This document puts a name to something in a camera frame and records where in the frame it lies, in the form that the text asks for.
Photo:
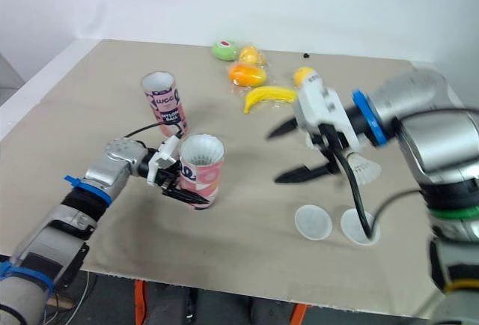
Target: orange chair leg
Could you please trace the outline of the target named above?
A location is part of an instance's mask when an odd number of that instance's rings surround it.
[[[135,280],[135,325],[143,325],[147,318],[147,283]]]
[[[290,325],[302,325],[302,321],[306,315],[306,310],[310,307],[311,305],[296,304],[291,315]]]

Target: green ring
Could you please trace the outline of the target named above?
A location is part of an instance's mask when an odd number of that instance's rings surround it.
[[[436,218],[442,219],[471,219],[479,217],[479,207],[469,207],[460,210],[430,210]]]

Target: toy fruit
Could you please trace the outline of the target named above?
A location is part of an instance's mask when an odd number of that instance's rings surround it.
[[[266,59],[255,46],[245,46],[238,57],[239,61],[253,65],[265,65]]]
[[[221,40],[213,44],[211,53],[222,61],[234,61],[238,54],[238,46],[229,40]]]
[[[282,100],[292,103],[296,99],[296,92],[293,89],[282,87],[259,87],[251,89],[245,98],[244,112],[249,113],[249,109],[263,100]]]
[[[232,64],[228,69],[230,80],[243,87],[257,87],[266,81],[266,72],[254,65],[246,63]]]
[[[294,72],[294,85],[298,88],[301,88],[302,83],[309,76],[317,76],[317,71],[310,67],[299,68],[296,72]]]

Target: white cup lid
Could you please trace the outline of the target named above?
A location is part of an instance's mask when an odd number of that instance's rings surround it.
[[[332,231],[332,221],[328,213],[317,205],[303,205],[294,215],[299,233],[309,240],[326,239]]]
[[[373,223],[374,217],[365,212],[367,222],[371,225]],[[358,212],[355,208],[346,210],[341,217],[341,230],[343,234],[351,240],[353,243],[358,245],[370,246],[379,240],[381,236],[381,229],[376,225],[376,230],[373,235],[373,239],[368,239],[364,230],[362,229],[361,222],[359,221]]]

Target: orange mango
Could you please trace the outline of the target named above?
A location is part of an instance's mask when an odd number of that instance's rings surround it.
[[[242,87],[257,87],[266,81],[266,72],[262,68],[246,63],[232,64],[228,76],[234,84]]]

